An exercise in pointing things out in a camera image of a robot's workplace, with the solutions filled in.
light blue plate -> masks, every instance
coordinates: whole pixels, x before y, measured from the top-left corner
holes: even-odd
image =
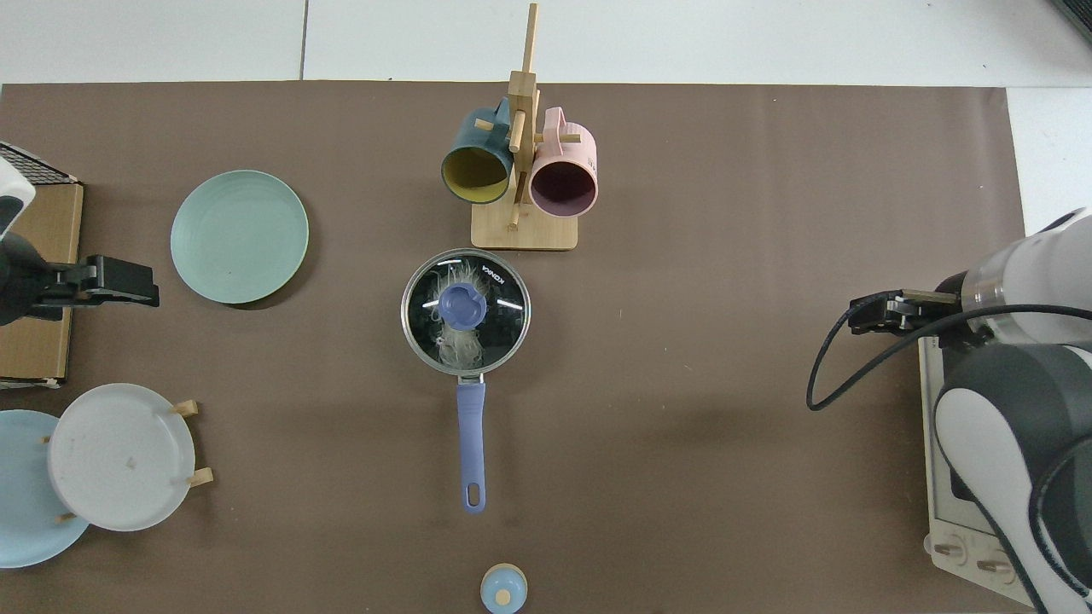
[[[170,257],[193,292],[250,303],[288,283],[307,238],[307,212],[292,188],[259,170],[232,170],[186,197],[170,228]]]
[[[68,509],[49,483],[49,446],[41,442],[56,426],[49,414],[0,412],[0,568],[52,558],[87,528],[82,518],[56,522]]]

glass pot lid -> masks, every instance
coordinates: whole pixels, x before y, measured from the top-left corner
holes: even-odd
[[[402,330],[434,368],[477,376],[505,363],[531,322],[527,288],[512,267],[480,249],[444,251],[417,269],[402,295]]]

blue pan handle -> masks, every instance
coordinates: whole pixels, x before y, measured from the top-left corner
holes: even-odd
[[[459,456],[462,463],[463,507],[471,513],[480,513],[485,509],[485,442],[482,437],[485,382],[460,382],[455,388],[455,397],[459,401]]]

white floor tile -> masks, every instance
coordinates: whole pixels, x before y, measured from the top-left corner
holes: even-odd
[[[311,0],[307,79],[507,81],[526,2]],[[1092,85],[1046,0],[541,0],[543,82]]]
[[[1011,88],[1009,121],[1020,175],[1024,228],[1092,206],[1092,87]]]
[[[0,83],[298,79],[304,0],[4,0]]]

white plate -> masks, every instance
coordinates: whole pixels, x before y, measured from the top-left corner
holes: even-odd
[[[138,531],[170,516],[193,475],[193,438],[174,405],[132,383],[107,383],[72,401],[49,442],[49,479],[92,524]]]

